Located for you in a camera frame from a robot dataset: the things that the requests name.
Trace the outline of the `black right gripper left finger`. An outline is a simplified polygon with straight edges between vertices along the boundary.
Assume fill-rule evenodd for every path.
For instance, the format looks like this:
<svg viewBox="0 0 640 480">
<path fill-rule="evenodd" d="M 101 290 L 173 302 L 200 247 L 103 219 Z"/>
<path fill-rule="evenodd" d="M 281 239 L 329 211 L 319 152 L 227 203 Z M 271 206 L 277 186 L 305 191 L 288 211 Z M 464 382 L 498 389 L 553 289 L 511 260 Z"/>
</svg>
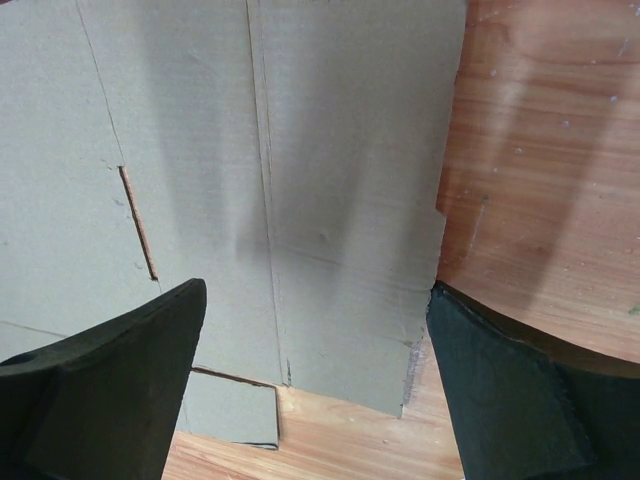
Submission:
<svg viewBox="0 0 640 480">
<path fill-rule="evenodd" d="M 3 361 L 2 478 L 161 478 L 206 306 L 193 278 Z"/>
</svg>

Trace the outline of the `brown cardboard box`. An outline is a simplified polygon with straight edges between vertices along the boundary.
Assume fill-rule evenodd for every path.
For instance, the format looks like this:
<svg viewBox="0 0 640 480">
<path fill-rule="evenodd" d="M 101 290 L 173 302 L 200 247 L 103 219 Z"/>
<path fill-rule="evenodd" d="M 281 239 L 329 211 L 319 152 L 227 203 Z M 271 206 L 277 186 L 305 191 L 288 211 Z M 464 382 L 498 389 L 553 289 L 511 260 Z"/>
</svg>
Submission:
<svg viewBox="0 0 640 480">
<path fill-rule="evenodd" d="M 467 9 L 3 2 L 2 356 L 197 277 L 180 429 L 274 448 L 276 385 L 400 416 Z"/>
</svg>

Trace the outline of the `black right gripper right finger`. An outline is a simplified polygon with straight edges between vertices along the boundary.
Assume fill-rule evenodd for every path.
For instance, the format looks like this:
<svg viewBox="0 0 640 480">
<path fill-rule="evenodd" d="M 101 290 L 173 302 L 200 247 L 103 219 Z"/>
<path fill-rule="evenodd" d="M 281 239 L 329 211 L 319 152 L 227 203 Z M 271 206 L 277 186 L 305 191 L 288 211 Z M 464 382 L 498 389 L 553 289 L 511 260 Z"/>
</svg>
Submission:
<svg viewBox="0 0 640 480">
<path fill-rule="evenodd" d="M 468 479 L 636 479 L 639 366 L 437 282 L 426 324 Z"/>
</svg>

